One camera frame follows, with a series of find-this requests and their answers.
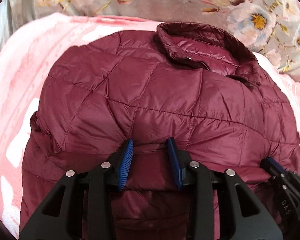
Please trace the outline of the maroon quilted down jacket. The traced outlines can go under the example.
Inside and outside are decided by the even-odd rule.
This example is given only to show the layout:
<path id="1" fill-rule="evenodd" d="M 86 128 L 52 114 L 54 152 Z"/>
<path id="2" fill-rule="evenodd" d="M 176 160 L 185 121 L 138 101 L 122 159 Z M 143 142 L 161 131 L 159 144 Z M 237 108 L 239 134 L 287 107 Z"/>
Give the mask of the maroon quilted down jacket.
<path id="1" fill-rule="evenodd" d="M 290 102 L 255 55 L 228 32 L 170 22 L 70 47 L 42 88 L 22 164 L 24 227 L 68 170 L 87 172 L 127 139 L 126 189 L 112 202 L 118 239 L 184 239 L 190 200 L 173 182 L 167 138 L 211 170 L 231 168 L 276 222 L 274 158 L 300 174 Z"/>

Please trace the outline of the pink blanket with white bows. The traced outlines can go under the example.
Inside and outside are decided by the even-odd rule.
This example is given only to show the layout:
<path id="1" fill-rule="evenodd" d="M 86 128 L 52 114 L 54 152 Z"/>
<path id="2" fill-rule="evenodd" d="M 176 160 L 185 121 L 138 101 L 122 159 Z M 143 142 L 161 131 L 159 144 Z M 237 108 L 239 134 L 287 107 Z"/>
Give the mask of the pink blanket with white bows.
<path id="1" fill-rule="evenodd" d="M 53 14 L 21 27 L 8 39 L 0 52 L 0 221 L 13 237 L 24 228 L 20 226 L 22 164 L 31 135 L 30 120 L 38 111 L 54 63 L 70 47 L 125 30 L 156 31 L 160 24 L 139 18 Z M 300 86 L 280 75 L 264 56 L 253 54 L 288 98 L 300 137 Z"/>

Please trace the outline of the grey floral bedsheet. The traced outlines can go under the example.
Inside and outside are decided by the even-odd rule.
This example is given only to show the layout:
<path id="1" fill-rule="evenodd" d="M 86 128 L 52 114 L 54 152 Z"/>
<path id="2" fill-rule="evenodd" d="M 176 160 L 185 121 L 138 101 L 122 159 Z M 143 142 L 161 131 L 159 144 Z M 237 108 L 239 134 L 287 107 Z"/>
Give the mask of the grey floral bedsheet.
<path id="1" fill-rule="evenodd" d="M 52 14 L 198 22 L 225 29 L 300 83 L 300 0 L 9 0 L 16 26 Z"/>

